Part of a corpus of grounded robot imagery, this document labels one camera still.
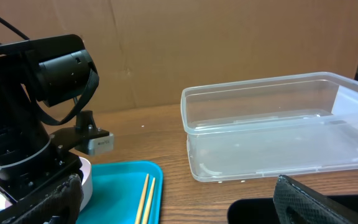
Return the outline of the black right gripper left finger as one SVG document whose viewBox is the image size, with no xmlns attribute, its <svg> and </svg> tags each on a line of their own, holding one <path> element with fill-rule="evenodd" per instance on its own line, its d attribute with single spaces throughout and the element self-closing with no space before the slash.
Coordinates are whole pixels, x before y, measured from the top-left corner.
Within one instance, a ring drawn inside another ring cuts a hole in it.
<svg viewBox="0 0 358 224">
<path fill-rule="evenodd" d="M 81 178 L 71 174 L 0 211 L 0 224 L 75 223 L 83 200 Z"/>
</svg>

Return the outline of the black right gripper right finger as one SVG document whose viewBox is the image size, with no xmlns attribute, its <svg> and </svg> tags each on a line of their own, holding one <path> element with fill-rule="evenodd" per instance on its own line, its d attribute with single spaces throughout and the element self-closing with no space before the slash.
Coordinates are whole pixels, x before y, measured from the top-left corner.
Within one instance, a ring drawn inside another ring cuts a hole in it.
<svg viewBox="0 0 358 224">
<path fill-rule="evenodd" d="M 280 223 L 358 223 L 357 212 L 286 175 L 277 179 L 273 203 Z"/>
</svg>

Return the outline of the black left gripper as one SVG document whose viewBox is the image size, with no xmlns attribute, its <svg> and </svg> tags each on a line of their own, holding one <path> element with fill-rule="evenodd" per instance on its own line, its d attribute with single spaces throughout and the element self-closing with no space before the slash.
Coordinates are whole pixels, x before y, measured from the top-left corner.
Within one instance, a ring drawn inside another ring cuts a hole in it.
<svg viewBox="0 0 358 224">
<path fill-rule="evenodd" d="M 82 179 L 82 163 L 70 149 L 82 143 L 83 137 L 72 128 L 52 133 L 49 145 L 40 154 L 0 170 L 0 193 L 10 202 L 18 202 L 66 176 L 77 174 Z"/>
</svg>

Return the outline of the pink shallow bowl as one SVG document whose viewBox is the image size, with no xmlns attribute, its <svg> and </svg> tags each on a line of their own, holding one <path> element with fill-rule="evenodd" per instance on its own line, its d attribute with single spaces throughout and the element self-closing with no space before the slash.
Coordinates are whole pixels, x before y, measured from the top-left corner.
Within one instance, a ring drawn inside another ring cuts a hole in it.
<svg viewBox="0 0 358 224">
<path fill-rule="evenodd" d="M 84 157 L 80 157 L 82 163 L 80 171 L 83 173 L 83 180 L 81 182 L 83 190 L 83 199 L 80 206 L 80 211 L 82 211 L 88 202 L 91 199 L 93 193 L 93 181 L 92 181 L 92 165 L 89 160 Z"/>
</svg>

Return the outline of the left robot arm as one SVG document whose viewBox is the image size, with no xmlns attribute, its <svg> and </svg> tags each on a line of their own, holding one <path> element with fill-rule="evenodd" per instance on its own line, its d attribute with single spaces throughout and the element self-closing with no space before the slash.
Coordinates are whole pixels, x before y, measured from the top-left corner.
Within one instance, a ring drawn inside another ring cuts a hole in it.
<svg viewBox="0 0 358 224">
<path fill-rule="evenodd" d="M 74 118 L 98 84 L 75 34 L 0 43 L 0 192 L 11 203 L 80 174 L 80 158 L 53 143 L 45 127 Z"/>
</svg>

